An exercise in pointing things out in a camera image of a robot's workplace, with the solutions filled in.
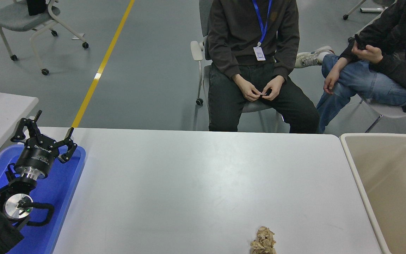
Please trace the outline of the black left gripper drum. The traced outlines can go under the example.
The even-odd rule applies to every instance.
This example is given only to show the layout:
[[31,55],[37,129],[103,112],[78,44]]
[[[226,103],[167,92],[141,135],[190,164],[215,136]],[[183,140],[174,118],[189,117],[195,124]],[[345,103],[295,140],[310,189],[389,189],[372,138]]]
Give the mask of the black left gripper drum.
[[35,137],[29,138],[14,169],[20,170],[23,167],[32,167],[39,170],[50,170],[59,154],[58,148],[51,147],[54,143],[55,140],[50,137],[43,137],[42,142]]

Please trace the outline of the person's left hand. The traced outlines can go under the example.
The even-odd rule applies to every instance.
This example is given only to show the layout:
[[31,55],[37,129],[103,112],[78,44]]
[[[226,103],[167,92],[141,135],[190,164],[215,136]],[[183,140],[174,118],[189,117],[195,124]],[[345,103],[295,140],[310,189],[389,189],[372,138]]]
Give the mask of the person's left hand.
[[351,51],[359,59],[369,61],[372,64],[377,64],[383,59],[382,50],[371,45],[366,45],[365,50],[359,50],[358,43],[354,42]]
[[263,93],[266,95],[262,95],[262,98],[270,101],[275,100],[275,98],[279,95],[284,82],[285,79],[280,75],[277,75],[271,79],[264,87]]

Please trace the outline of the person's right hand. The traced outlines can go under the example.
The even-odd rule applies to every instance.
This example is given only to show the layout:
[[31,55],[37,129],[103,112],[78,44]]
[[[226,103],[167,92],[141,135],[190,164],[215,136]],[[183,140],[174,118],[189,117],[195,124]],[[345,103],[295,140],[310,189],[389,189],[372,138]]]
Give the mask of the person's right hand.
[[323,86],[325,93],[327,93],[329,95],[334,94],[333,89],[334,89],[336,82],[339,79],[339,76],[340,76],[340,70],[338,67],[333,67],[332,70],[329,71],[329,74],[325,78],[324,86]]
[[244,98],[249,102],[254,102],[261,97],[260,92],[255,88],[255,86],[248,80],[244,79],[240,74],[233,75],[232,80],[241,90]]

